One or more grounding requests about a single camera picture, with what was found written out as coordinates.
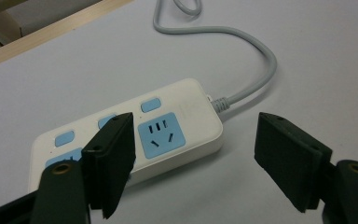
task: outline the outlet socket holes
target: outlet socket holes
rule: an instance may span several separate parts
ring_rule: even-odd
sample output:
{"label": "outlet socket holes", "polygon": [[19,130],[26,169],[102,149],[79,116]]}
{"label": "outlet socket holes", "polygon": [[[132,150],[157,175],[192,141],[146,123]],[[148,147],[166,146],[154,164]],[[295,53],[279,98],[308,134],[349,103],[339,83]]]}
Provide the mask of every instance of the outlet socket holes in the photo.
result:
{"label": "outlet socket holes", "polygon": [[182,129],[173,113],[151,119],[138,126],[145,156],[152,159],[186,144]]}

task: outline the wooden edge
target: wooden edge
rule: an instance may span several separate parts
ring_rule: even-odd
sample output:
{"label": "wooden edge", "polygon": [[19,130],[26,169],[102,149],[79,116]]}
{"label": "wooden edge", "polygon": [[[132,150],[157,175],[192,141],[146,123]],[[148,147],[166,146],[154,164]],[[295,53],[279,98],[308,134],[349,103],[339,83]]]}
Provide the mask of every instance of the wooden edge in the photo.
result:
{"label": "wooden edge", "polygon": [[74,30],[133,0],[103,0],[0,48],[0,63]]}

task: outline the blue switch button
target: blue switch button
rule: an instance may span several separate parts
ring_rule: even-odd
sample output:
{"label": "blue switch button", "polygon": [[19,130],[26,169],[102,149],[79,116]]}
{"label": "blue switch button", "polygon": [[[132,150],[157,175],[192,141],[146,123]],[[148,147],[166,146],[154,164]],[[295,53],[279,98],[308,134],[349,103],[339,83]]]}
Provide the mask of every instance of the blue switch button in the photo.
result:
{"label": "blue switch button", "polygon": [[50,166],[52,163],[57,161],[78,161],[81,158],[81,147],[62,154],[61,156],[54,157],[46,161],[46,167]]}
{"label": "blue switch button", "polygon": [[101,129],[107,123],[107,121],[109,121],[111,118],[114,118],[115,116],[116,114],[113,114],[98,120],[98,128]]}
{"label": "blue switch button", "polygon": [[159,100],[159,98],[154,98],[141,104],[141,108],[144,113],[147,113],[160,107],[161,101]]}
{"label": "blue switch button", "polygon": [[67,133],[62,133],[58,135],[55,139],[55,146],[60,147],[62,145],[68,144],[75,139],[74,131],[69,131]]}

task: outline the blue outlet panel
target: blue outlet panel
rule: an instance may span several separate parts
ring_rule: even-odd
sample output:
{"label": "blue outlet panel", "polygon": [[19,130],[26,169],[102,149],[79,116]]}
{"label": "blue outlet panel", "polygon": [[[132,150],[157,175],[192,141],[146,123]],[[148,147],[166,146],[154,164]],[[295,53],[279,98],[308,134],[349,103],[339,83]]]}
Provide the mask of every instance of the blue outlet panel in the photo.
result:
{"label": "blue outlet panel", "polygon": [[148,159],[182,147],[186,143],[179,122],[173,113],[140,124],[138,132]]}
{"label": "blue outlet panel", "polygon": [[52,163],[55,163],[57,161],[78,161],[81,158],[81,149],[83,148],[79,147],[77,149],[62,154],[61,156],[51,158],[50,160],[46,161],[45,167],[48,167]]}

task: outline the electrical outlet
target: electrical outlet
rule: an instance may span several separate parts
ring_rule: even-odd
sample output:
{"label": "electrical outlet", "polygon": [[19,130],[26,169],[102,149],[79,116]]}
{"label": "electrical outlet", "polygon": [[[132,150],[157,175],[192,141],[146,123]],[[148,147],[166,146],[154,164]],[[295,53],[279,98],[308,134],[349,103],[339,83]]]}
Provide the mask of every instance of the electrical outlet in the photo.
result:
{"label": "electrical outlet", "polygon": [[131,186],[214,153],[223,125],[200,84],[188,78],[43,133],[33,144],[29,191],[47,165],[78,160],[80,151],[112,117],[131,112],[136,162]]}
{"label": "electrical outlet", "polygon": [[186,143],[182,129],[173,113],[140,124],[138,132],[148,159],[182,147]]}

